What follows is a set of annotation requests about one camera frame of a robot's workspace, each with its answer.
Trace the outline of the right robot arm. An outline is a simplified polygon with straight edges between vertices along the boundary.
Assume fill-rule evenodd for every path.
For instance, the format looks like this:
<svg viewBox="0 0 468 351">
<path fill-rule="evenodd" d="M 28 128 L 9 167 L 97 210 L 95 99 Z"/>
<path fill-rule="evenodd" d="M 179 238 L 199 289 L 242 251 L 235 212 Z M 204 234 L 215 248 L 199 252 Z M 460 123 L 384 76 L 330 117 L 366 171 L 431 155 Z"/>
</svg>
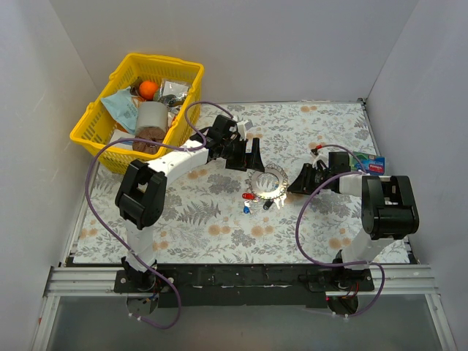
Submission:
<svg viewBox="0 0 468 351">
<path fill-rule="evenodd" d="M 418 208 L 410 178 L 406 175 L 373 175 L 363 165 L 352 168 L 350 151 L 334 151 L 327 156 L 312 150 L 313 163 L 303 165 L 298 177 L 288 187 L 293 194 L 306 195 L 295 225 L 299 252 L 311 263 L 331 271 L 331 283 L 338 290 L 350 289 L 358 280 L 356 271 L 374 264 L 374 259 L 394 241 L 417 232 Z M 310 257 L 301 246 L 300 225 L 306 207 L 322 190 L 349 195 L 361 200 L 361 230 L 351 244 L 339 252 L 332 263 Z"/>
</svg>

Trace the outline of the black key tag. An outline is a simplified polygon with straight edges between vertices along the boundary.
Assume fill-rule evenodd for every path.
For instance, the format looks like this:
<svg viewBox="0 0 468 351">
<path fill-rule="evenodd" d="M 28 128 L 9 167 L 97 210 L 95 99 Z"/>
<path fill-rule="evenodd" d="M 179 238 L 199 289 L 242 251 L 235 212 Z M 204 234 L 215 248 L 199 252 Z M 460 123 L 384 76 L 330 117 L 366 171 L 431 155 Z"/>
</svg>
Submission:
<svg viewBox="0 0 468 351">
<path fill-rule="evenodd" d="M 273 205 L 273 200 L 266 200 L 263 205 L 263 209 L 267 211 L 272 205 Z"/>
</svg>

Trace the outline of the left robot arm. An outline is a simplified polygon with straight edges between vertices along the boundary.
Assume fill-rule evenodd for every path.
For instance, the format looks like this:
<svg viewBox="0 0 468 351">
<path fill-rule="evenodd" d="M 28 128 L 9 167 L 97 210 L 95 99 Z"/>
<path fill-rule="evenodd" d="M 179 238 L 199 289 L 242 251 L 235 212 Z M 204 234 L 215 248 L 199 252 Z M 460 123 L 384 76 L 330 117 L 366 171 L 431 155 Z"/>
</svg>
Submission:
<svg viewBox="0 0 468 351">
<path fill-rule="evenodd" d="M 125 220 L 127 256 L 122 265 L 127 281 L 139 292 L 146 293 L 156 284 L 148 268 L 156 264 L 152 227 L 162 215 L 167 187 L 195 168 L 212 160 L 225 159 L 230 170 L 264 172 L 260 140 L 252 141 L 246 150 L 250 120 L 236 121 L 218 115 L 212 126 L 195 133 L 180 151 L 172 151 L 150 162 L 130 163 L 116 195 L 116 205 Z"/>
</svg>

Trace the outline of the red key tag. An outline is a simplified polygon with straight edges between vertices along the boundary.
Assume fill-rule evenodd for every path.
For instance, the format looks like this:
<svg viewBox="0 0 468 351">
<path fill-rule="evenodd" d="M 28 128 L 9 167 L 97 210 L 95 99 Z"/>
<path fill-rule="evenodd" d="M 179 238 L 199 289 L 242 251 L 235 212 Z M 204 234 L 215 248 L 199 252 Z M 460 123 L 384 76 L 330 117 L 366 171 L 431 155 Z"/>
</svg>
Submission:
<svg viewBox="0 0 468 351">
<path fill-rule="evenodd" d="M 242 198 L 245 199 L 245 200 L 254 200 L 255 195 L 252 194 L 252 193 L 243 193 Z"/>
</svg>

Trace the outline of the silver key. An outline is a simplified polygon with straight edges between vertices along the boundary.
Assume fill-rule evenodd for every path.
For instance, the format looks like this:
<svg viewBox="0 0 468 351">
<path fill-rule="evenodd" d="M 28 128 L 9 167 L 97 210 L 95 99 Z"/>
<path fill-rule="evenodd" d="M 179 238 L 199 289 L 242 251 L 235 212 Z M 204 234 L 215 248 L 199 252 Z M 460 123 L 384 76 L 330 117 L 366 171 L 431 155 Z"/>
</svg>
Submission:
<svg viewBox="0 0 468 351">
<path fill-rule="evenodd" d="M 276 199 L 273 200 L 273 202 L 275 203 L 278 210 L 284 207 L 283 197 L 277 197 Z"/>
</svg>

